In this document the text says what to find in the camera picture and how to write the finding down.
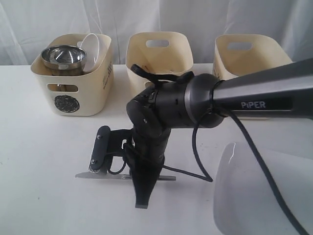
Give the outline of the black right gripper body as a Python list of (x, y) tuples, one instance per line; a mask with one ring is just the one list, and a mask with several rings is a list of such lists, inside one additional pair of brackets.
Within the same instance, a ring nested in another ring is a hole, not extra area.
[(127, 164), (132, 176), (159, 176), (165, 162), (165, 149), (171, 134), (165, 128), (157, 137), (127, 130)]

